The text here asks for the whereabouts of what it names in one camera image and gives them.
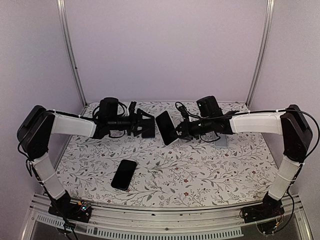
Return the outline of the light blue phone case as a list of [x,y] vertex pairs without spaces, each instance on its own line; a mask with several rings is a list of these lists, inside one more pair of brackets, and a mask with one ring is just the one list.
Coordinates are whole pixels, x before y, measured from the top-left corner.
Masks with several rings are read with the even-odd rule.
[[227,148],[229,146],[227,136],[220,134],[215,140],[214,145],[216,148]]

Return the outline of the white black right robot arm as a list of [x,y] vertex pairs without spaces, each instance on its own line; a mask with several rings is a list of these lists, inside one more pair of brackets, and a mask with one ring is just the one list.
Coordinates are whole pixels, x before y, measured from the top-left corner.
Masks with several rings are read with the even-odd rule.
[[190,113],[181,102],[175,103],[183,117],[183,122],[175,129],[180,139],[199,139],[210,132],[223,135],[267,133],[283,137],[282,162],[265,196],[266,201],[258,208],[262,218],[269,218],[278,210],[276,201],[282,199],[313,152],[310,148],[313,132],[306,120],[308,113],[301,111],[296,104],[279,110],[223,113],[214,96],[203,97],[196,103],[200,115]]

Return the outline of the right arm base with board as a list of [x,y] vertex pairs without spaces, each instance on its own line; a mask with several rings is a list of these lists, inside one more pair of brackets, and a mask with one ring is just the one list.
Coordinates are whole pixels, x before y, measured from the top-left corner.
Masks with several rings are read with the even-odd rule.
[[259,222],[262,220],[268,220],[257,224],[257,229],[263,235],[274,234],[284,217],[284,208],[282,201],[263,202],[260,204],[246,206],[241,208],[239,216],[244,220],[245,223]]

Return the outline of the left arm base with board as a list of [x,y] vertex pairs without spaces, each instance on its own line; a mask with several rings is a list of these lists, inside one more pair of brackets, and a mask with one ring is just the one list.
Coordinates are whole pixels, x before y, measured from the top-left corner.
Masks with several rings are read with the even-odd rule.
[[55,201],[51,203],[48,213],[68,220],[88,223],[92,214],[92,206],[89,202],[83,200],[77,203],[69,200]]

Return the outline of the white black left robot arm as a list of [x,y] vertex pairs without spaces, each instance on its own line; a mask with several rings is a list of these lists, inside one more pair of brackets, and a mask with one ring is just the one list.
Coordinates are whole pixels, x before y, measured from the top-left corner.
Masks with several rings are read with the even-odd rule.
[[128,107],[115,97],[102,99],[91,117],[33,107],[17,131],[17,150],[26,157],[29,173],[35,174],[38,182],[54,200],[55,209],[63,216],[74,213],[74,205],[63,198],[68,195],[60,182],[49,157],[51,135],[81,136],[91,139],[110,137],[112,131],[123,131],[128,136],[143,139],[155,137],[155,118],[136,108],[132,101]]

